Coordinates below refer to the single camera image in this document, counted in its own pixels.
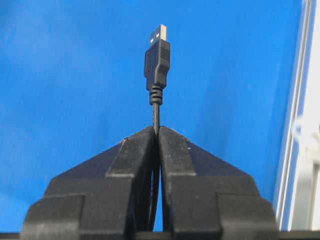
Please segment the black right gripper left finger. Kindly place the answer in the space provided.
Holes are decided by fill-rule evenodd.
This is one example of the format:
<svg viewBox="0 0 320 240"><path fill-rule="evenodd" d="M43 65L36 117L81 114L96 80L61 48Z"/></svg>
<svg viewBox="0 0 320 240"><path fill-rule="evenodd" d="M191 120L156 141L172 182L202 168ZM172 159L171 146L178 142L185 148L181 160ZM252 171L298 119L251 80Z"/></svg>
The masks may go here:
<svg viewBox="0 0 320 240"><path fill-rule="evenodd" d="M54 177L28 210L23 240L125 240L151 229L151 156L147 127Z"/></svg>

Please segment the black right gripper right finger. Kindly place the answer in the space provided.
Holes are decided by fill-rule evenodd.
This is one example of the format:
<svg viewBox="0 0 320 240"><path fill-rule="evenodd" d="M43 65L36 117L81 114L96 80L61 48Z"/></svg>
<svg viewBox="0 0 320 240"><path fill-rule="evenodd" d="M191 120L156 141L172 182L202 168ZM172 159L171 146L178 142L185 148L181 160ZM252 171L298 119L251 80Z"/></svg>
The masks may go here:
<svg viewBox="0 0 320 240"><path fill-rule="evenodd" d="M254 179L174 130L159 129L163 229L175 240L274 240Z"/></svg>

